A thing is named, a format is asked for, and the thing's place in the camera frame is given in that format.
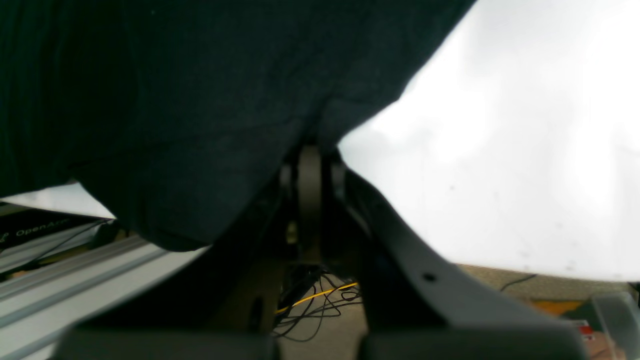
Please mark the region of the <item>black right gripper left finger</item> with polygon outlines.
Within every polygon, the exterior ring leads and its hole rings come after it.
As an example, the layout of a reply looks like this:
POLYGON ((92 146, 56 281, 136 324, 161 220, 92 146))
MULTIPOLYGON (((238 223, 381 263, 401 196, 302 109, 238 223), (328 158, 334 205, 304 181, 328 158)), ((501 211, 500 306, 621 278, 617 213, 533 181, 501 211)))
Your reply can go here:
POLYGON ((194 261, 116 307, 83 320, 55 360, 278 360, 271 337, 292 264, 317 264, 322 157, 306 145, 194 261))

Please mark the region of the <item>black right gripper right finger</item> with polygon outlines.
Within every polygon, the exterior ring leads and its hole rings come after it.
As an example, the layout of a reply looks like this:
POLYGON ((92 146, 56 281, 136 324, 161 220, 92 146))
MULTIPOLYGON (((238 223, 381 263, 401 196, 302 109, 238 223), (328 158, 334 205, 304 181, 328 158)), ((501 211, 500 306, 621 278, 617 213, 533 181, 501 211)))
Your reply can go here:
POLYGON ((338 153, 322 158, 322 257, 361 289, 359 360, 585 360, 570 325, 487 287, 427 245, 338 153))

